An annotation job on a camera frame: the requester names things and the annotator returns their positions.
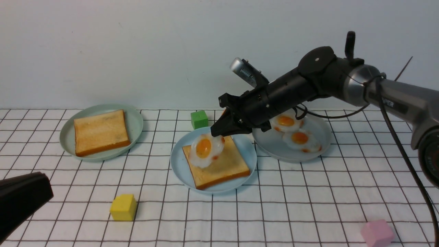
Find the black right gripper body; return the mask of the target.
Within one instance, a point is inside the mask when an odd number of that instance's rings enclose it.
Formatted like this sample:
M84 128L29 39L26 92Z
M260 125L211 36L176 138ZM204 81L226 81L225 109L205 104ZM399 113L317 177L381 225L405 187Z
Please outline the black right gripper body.
M299 74L285 74L240 96L225 93L220 107L230 109L252 129L268 131L270 119L317 96L317 88Z

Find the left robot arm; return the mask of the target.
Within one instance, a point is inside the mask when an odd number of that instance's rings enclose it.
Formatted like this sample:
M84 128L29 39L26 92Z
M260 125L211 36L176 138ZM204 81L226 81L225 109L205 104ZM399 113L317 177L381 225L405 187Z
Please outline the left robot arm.
M0 242L53 198L50 180L35 172L0 182Z

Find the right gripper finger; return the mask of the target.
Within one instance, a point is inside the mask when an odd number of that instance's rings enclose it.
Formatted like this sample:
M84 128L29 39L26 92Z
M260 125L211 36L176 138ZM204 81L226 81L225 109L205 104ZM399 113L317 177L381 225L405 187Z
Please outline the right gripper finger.
M226 110L224 115L211 126L210 130L211 135L214 137L252 133L252 128L242 122L241 119L235 117L230 109Z

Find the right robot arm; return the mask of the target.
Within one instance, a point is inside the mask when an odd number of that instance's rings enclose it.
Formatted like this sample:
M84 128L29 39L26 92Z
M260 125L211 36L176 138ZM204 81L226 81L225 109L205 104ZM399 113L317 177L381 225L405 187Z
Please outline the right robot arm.
M413 127L411 148L418 150L426 178L438 186L439 93L408 83L388 80L377 68L354 57L355 32L345 41L345 58L329 46L308 52L298 66L269 82L246 60L236 58L231 70L253 87L240 96L218 98L225 115L211 127L213 136L268 131L269 120L306 101L335 97L364 107L375 105Z

